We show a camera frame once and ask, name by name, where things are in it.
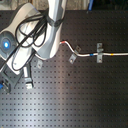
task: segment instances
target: bolt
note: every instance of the bolt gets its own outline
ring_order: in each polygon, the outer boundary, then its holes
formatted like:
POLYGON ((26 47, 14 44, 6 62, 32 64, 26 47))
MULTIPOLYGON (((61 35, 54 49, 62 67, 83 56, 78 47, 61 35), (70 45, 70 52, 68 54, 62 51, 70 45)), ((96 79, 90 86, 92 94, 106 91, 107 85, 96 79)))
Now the bolt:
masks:
POLYGON ((73 63, 73 59, 70 60, 70 63, 73 63))
POLYGON ((101 62, 102 62, 102 60, 101 60, 101 59, 99 59, 99 62, 101 63, 101 62))

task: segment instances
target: metal bracket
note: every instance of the metal bracket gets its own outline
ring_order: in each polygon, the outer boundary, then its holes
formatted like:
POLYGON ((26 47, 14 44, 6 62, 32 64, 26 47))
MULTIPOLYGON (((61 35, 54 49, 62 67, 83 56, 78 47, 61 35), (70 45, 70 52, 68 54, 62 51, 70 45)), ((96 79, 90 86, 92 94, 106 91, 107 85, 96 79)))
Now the metal bracket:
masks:
MULTIPOLYGON (((79 46, 77 46, 77 47, 76 47, 76 50, 75 50, 74 52, 75 52, 75 53, 80 53, 80 51, 81 51, 81 48, 80 48, 79 46)), ((70 62, 71 64, 73 64, 74 61, 75 61, 76 58, 77 58, 77 55, 76 55, 75 53, 73 53, 73 54, 71 55, 70 59, 69 59, 69 62, 70 62)))
POLYGON ((36 67, 37 67, 38 69, 41 69, 41 68, 42 68, 42 66, 43 66, 43 61, 42 61, 42 60, 40 60, 40 59, 38 59, 38 62, 37 62, 36 67))
POLYGON ((31 78, 30 64, 25 66, 23 68, 23 71, 24 71, 24 78, 25 78, 25 82, 26 82, 26 88, 27 89, 32 89, 34 86, 33 86, 33 81, 32 81, 32 78, 31 78))
POLYGON ((13 85, 14 87, 16 86, 16 84, 18 83, 19 79, 22 77, 23 75, 23 71, 21 70, 19 75, 16 75, 15 81, 12 80, 6 73, 5 71, 7 70, 8 66, 4 65, 3 69, 1 70, 1 75, 4 77, 3 80, 3 85, 4 85, 4 89, 6 90, 6 92, 9 94, 11 92, 11 86, 13 85))
POLYGON ((98 55, 97 55, 97 63, 102 63, 102 61, 103 61, 103 52, 104 51, 104 49, 102 48, 102 43, 98 43, 97 44, 97 53, 98 53, 98 55))

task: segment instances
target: white cable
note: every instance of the white cable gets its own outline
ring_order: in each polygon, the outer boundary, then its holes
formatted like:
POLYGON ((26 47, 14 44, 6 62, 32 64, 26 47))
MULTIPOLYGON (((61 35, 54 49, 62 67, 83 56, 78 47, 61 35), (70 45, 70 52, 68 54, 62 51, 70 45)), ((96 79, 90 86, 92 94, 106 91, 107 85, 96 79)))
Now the white cable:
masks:
MULTIPOLYGON (((97 56, 97 55, 98 55, 98 53, 92 53, 92 54, 78 54, 78 53, 76 53, 76 52, 72 49, 71 45, 70 45, 67 41, 63 41, 63 43, 67 44, 68 47, 70 48, 70 50, 71 50, 74 54, 76 54, 77 56, 79 56, 79 57, 97 56)), ((105 55, 105 56, 128 56, 128 53, 102 53, 102 54, 105 55)))

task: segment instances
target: optical breadboard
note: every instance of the optical breadboard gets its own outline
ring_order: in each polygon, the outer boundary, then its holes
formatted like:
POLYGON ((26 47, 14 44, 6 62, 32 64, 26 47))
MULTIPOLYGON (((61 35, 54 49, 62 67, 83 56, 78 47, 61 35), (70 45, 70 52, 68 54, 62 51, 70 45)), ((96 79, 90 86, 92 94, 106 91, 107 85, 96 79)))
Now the optical breadboard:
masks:
MULTIPOLYGON (((12 13, 0 11, 0 31, 12 13)), ((79 46, 81 54, 96 53, 97 43, 106 53, 127 53, 128 12, 66 11, 61 35, 61 41, 68 41, 74 50, 79 46)), ((71 64, 71 55, 62 44, 41 69, 34 57, 33 89, 26 89, 22 77, 9 95, 0 90, 0 127, 128 127, 128 56, 103 56, 102 63, 97 63, 97 56, 77 57, 71 64)), ((10 70, 6 73, 16 78, 10 70)))

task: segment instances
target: black cable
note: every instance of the black cable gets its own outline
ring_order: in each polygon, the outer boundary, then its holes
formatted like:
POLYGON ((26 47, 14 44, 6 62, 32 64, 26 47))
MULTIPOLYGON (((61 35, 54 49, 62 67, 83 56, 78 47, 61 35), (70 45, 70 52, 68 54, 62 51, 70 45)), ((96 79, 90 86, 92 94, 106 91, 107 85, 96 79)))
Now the black cable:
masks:
MULTIPOLYGON (((40 30, 40 28, 41 28, 41 26, 46 26, 45 27, 45 30, 43 30, 43 32, 45 33, 45 36, 44 36, 44 38, 46 37, 46 28, 47 28, 47 20, 46 20, 46 16, 47 16, 47 14, 48 14, 48 9, 43 13, 43 14, 39 14, 39 15, 34 15, 34 16, 31 16, 31 17, 28 17, 27 19, 25 19, 25 20, 23 20, 18 26, 17 26, 17 28, 16 28, 16 31, 15 31, 15 38, 16 38, 16 42, 18 43, 18 46, 12 51, 12 53, 9 55, 9 57, 7 58, 7 60, 3 63, 3 65, 2 65, 2 67, 1 67, 1 69, 0 70, 2 70, 2 68, 4 67, 4 65, 8 62, 8 60, 13 56, 13 61, 12 61, 12 68, 13 68, 13 70, 14 71, 17 71, 17 70, 15 70, 14 69, 14 67, 13 67, 13 62, 14 62, 14 60, 15 60, 15 57, 16 57, 16 55, 17 55, 17 53, 18 53, 18 51, 19 51, 19 49, 20 49, 20 47, 24 47, 24 48, 29 48, 32 44, 34 44, 34 40, 36 40, 39 36, 40 36, 40 34, 41 34, 41 31, 39 31, 39 33, 38 33, 38 30, 40 30), (38 21, 38 23, 37 23, 37 25, 35 26, 35 28, 28 34, 28 35, 26 35, 25 33, 24 33, 24 39, 21 41, 21 42, 19 42, 18 41, 18 38, 17 38, 17 31, 19 30, 20 31, 20 29, 21 29, 21 25, 24 25, 25 23, 29 23, 29 22, 34 22, 34 21, 38 21), (26 42, 26 40, 28 39, 28 38, 32 38, 32 37, 36 37, 34 40, 33 40, 33 42, 31 43, 31 44, 29 44, 29 45, 27 45, 27 46, 23 46, 23 44, 24 44, 24 42, 26 42)), ((35 55, 35 53, 36 52, 33 52, 32 53, 32 55, 28 58, 28 60, 27 60, 27 62, 24 64, 24 66, 30 61, 30 59, 35 55)))

